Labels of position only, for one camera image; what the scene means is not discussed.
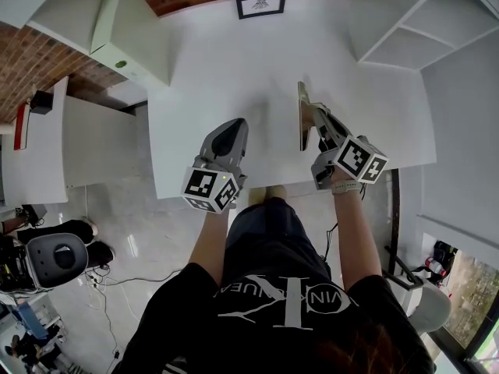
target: framed picture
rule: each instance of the framed picture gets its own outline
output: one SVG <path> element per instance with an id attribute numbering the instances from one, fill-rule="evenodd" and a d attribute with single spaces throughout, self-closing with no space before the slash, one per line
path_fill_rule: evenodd
<path id="1" fill-rule="evenodd" d="M 239 19 L 284 12 L 285 0 L 235 0 Z"/>

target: tiled floor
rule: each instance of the tiled floor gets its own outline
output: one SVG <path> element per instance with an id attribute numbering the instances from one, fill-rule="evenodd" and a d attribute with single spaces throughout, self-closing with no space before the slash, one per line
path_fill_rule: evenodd
<path id="1" fill-rule="evenodd" d="M 147 109 L 136 112 L 140 148 L 140 178 L 87 187 L 88 214 L 99 227 L 99 238 L 116 251 L 109 277 L 161 279 L 185 265 L 203 223 L 204 213 L 190 209 L 180 198 L 156 199 L 148 143 Z M 326 230 L 335 223 L 333 200 L 328 192 L 317 193 L 313 183 L 286 186 L 312 243 L 320 254 L 326 248 Z M 380 247 L 391 237 L 391 182 L 382 178 L 367 189 L 364 206 Z M 85 215 L 85 190 L 72 189 L 69 202 L 48 206 L 46 225 L 56 225 Z M 385 260 L 386 252 L 380 252 Z M 328 262 L 333 280 L 341 283 L 337 233 Z M 159 284 L 131 281 L 123 286 L 100 289 L 86 286 L 84 277 L 50 293 L 69 331 L 63 351 L 88 372 L 104 374 L 112 361 L 115 345 L 104 315 L 111 319 L 119 350 L 133 335 L 147 301 Z"/>

